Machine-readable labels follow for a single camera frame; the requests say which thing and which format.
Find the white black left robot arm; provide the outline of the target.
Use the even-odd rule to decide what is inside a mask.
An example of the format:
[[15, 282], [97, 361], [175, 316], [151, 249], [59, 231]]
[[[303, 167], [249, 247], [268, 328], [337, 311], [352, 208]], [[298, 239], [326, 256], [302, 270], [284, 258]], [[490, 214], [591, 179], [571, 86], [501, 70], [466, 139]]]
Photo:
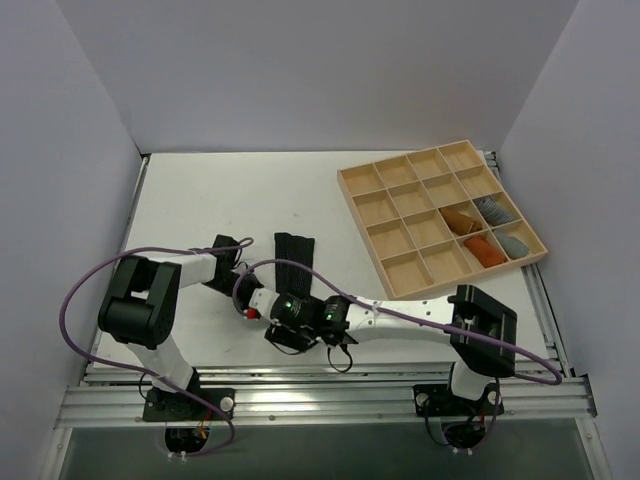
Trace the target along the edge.
[[143, 247], [119, 260], [98, 313], [99, 329], [125, 345], [168, 392], [166, 408], [179, 419], [194, 417], [202, 405], [199, 376], [172, 336], [182, 289], [203, 285], [233, 300], [241, 313], [262, 288], [256, 276], [237, 272], [241, 252], [253, 243], [217, 235], [209, 248]]

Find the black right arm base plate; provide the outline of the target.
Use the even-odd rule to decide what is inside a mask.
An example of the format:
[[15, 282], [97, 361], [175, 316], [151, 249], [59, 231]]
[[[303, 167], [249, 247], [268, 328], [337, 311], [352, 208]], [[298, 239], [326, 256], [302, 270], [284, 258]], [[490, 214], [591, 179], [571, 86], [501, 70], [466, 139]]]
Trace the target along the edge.
[[498, 385], [489, 383], [478, 400], [455, 396], [445, 383], [416, 384], [412, 387], [415, 413], [419, 417], [468, 417], [502, 415], [504, 406], [498, 397]]

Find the black pinstriped underwear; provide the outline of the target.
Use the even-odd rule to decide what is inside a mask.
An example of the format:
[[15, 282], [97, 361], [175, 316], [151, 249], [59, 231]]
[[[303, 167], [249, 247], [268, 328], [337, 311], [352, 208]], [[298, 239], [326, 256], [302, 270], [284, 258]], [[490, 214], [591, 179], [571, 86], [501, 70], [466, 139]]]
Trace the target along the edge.
[[275, 265], [276, 291], [296, 298], [309, 297], [313, 276], [299, 265], [313, 268], [315, 239], [277, 232], [274, 234], [274, 250], [276, 259], [287, 260], [287, 263]]

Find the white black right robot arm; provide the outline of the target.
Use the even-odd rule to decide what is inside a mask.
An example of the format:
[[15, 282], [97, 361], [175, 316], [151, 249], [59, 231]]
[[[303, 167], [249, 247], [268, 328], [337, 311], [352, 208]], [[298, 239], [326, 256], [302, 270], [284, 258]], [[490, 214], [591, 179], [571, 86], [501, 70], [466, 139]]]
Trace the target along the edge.
[[297, 353], [322, 344], [347, 354], [353, 345], [382, 340], [424, 341], [451, 347], [453, 363], [444, 400], [455, 412], [475, 406], [495, 379], [515, 375], [517, 315], [470, 285], [447, 297], [371, 300], [334, 295], [297, 298], [261, 288], [250, 307], [270, 322], [271, 340]]

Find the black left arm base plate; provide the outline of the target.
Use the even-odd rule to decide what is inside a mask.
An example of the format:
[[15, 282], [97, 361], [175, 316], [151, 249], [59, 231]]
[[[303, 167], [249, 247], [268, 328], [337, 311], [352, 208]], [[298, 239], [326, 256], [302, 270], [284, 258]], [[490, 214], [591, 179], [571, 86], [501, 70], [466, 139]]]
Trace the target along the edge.
[[[236, 390], [231, 388], [204, 389], [197, 393], [200, 398], [214, 405], [229, 418], [233, 417], [235, 394]], [[222, 421], [222, 417], [209, 407], [183, 394], [170, 393], [152, 387], [146, 394], [142, 420], [150, 423], [196, 422]]]

